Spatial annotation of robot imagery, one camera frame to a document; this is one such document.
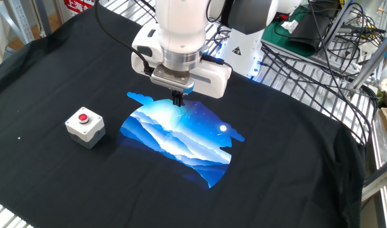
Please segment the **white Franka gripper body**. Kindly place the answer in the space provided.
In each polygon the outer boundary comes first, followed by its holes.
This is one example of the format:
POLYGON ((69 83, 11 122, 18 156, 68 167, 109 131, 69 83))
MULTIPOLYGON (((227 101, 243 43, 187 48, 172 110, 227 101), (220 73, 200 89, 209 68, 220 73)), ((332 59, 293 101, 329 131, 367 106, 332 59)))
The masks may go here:
POLYGON ((148 76, 152 83, 179 91, 183 96, 197 92, 218 99, 224 95, 232 69, 203 54, 204 48, 186 54, 162 48, 159 24, 144 25, 132 47, 139 52, 131 55, 133 70, 148 76))

